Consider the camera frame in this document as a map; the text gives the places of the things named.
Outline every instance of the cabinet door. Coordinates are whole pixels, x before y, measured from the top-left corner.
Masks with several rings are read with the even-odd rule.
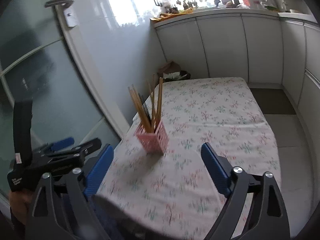
[[[188,71],[191,78],[209,77],[207,62],[195,19],[157,28],[167,60],[173,60]]]
[[[284,47],[283,86],[298,104],[306,61],[306,41],[303,23],[283,21]]]
[[[241,17],[198,19],[210,77],[248,81],[248,55]]]
[[[249,57],[249,82],[281,84],[283,47],[280,21],[243,17]]]
[[[307,38],[307,64],[306,68],[320,80],[320,29],[305,24]]]
[[[304,122],[308,127],[313,147],[315,151],[316,167],[315,182],[320,181],[320,85],[311,75],[305,74],[301,98],[299,102],[299,111],[303,117]],[[320,196],[320,187],[315,188],[317,195]]]

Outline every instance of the silver bolt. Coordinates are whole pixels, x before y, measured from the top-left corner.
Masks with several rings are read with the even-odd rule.
[[[48,172],[42,174],[42,178],[43,178],[43,179],[47,179],[47,178],[49,178],[49,177],[50,177],[50,173],[48,173]]]
[[[72,173],[73,174],[79,174],[81,172],[81,168],[74,168],[73,170],[72,170]]]
[[[272,178],[273,177],[273,174],[270,172],[270,171],[267,171],[265,173],[265,175],[268,177],[268,178]]]
[[[243,169],[240,168],[240,167],[238,167],[238,166],[236,166],[236,167],[233,167],[233,171],[234,171],[235,173],[241,173],[241,172],[243,171]]]

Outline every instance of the pink basket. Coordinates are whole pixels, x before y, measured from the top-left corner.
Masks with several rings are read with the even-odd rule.
[[[168,145],[168,135],[165,131],[162,120],[160,121],[155,133],[146,133],[142,124],[140,123],[134,135],[139,139],[143,148],[147,153],[164,154]]]

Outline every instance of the white tablecloth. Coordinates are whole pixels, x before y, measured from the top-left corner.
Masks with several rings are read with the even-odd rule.
[[[162,110],[165,155],[145,153],[133,135],[137,118],[97,193],[134,221],[170,237],[204,239],[225,203],[200,156],[205,142],[248,173],[271,171],[280,186],[274,134],[242,78],[164,83]],[[242,231],[249,201],[234,235]]]

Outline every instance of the blue rubber tip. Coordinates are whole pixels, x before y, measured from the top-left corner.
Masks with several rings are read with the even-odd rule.
[[[100,184],[113,161],[113,148],[111,145],[107,144],[101,152],[102,154],[99,154],[99,159],[86,177],[86,188],[84,189],[83,194],[87,198],[97,193]]]
[[[219,157],[208,143],[201,147],[201,158],[218,192],[228,197],[231,194],[230,177],[219,162]]]
[[[72,137],[68,137],[68,138],[65,138],[61,141],[53,143],[53,145],[51,146],[50,149],[52,152],[56,152],[56,151],[59,151],[63,148],[67,148],[67,147],[73,145],[74,143],[75,143],[75,140]]]

